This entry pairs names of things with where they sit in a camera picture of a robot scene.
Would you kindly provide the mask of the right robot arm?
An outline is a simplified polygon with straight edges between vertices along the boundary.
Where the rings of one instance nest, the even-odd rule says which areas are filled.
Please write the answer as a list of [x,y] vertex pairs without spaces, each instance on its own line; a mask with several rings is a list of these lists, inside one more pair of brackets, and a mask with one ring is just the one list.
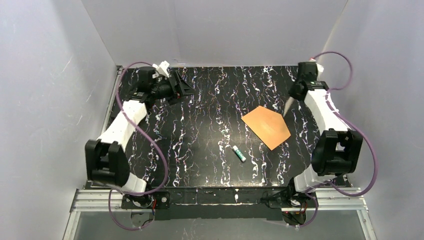
[[289,88],[289,98],[283,113],[287,114],[294,101],[304,102],[311,111],[320,137],[311,154],[310,165],[289,181],[285,197],[288,204],[301,203],[319,185],[352,173],[357,166],[363,137],[352,130],[331,109],[329,87],[319,80],[318,64],[312,60],[298,63],[297,77]]

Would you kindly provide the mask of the orange brown envelope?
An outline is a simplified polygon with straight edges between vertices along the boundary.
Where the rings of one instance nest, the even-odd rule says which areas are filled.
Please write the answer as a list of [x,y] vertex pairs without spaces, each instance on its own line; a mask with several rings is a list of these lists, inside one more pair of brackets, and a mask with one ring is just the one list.
[[256,107],[241,120],[271,151],[291,136],[283,116],[263,106]]

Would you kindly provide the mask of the beige letter paper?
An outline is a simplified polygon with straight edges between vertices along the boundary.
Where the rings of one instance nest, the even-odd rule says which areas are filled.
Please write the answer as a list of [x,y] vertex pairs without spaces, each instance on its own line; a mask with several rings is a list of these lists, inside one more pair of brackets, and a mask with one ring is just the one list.
[[294,102],[294,98],[293,97],[289,97],[288,100],[286,101],[285,105],[284,105],[284,109],[283,109],[283,117],[286,116],[286,114],[288,113],[288,111],[291,109],[291,106]]

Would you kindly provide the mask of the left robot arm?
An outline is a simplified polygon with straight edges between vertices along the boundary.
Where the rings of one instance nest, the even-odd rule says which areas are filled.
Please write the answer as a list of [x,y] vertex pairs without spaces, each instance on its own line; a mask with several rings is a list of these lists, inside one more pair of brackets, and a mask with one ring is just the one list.
[[158,188],[147,190],[147,182],[131,172],[125,150],[134,131],[138,131],[152,144],[162,161],[166,161],[159,146],[139,124],[156,101],[166,100],[169,105],[175,105],[195,94],[181,75],[176,70],[169,72],[168,67],[167,61],[140,67],[140,76],[128,97],[124,101],[118,95],[115,97],[119,113],[97,139],[85,144],[88,180],[137,197],[158,191]]

